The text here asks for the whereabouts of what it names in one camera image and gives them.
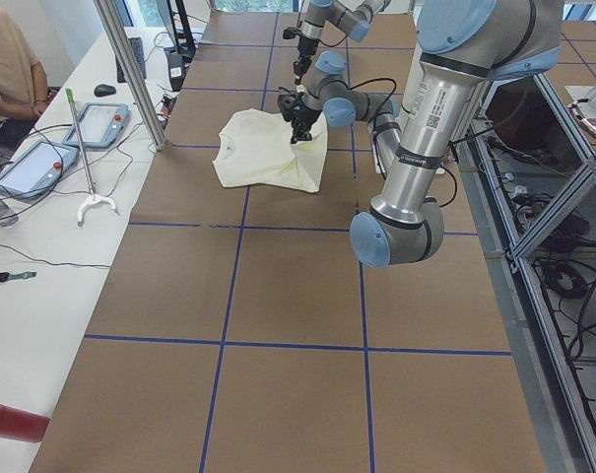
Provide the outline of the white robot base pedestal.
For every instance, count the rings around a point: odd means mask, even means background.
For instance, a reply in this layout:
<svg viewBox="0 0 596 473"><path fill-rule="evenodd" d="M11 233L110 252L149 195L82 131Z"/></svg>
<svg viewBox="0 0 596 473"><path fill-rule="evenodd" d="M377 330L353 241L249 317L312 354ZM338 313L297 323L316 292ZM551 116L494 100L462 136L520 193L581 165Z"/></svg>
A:
<svg viewBox="0 0 596 473"><path fill-rule="evenodd" d="M400 102L387 101L374 116L374 130L382 137L394 132L393 143L385 148L391 155L385 169L405 164L418 169L436 169L438 157L445 150L447 107L453 92L445 88L431 89L435 82L423 79L421 70L411 71Z"/></svg>

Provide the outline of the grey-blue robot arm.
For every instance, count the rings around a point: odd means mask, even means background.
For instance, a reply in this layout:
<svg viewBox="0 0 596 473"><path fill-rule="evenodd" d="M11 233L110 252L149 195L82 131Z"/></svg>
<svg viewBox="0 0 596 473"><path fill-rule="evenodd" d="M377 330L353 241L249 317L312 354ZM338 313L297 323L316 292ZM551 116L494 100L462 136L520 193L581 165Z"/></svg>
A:
<svg viewBox="0 0 596 473"><path fill-rule="evenodd" d="M355 42L361 42L369 31L374 17L384 11L390 1L363 1L355 10L350 10L341 1L309 1L302 20L295 27L283 31L283 39L298 37L298 59L294 62L295 84L300 85L307 73L312 58L317 53L326 23L330 23Z"/></svg>
<svg viewBox="0 0 596 473"><path fill-rule="evenodd" d="M385 172L382 191L350 225L357 259L384 267L425 260L439 249L444 224L429 194L464 109L482 82L520 79L559 60L560 1L428 1L416 25L420 82L404 122L393 100L353 90L343 79L344 59L318 46L326 25L362 40L382 1L349 9L339 1L313 1L303 21L284 35L298 40L297 89L278 99L294 142L307 141L319 117L341 128L366 123L373 153Z"/></svg>

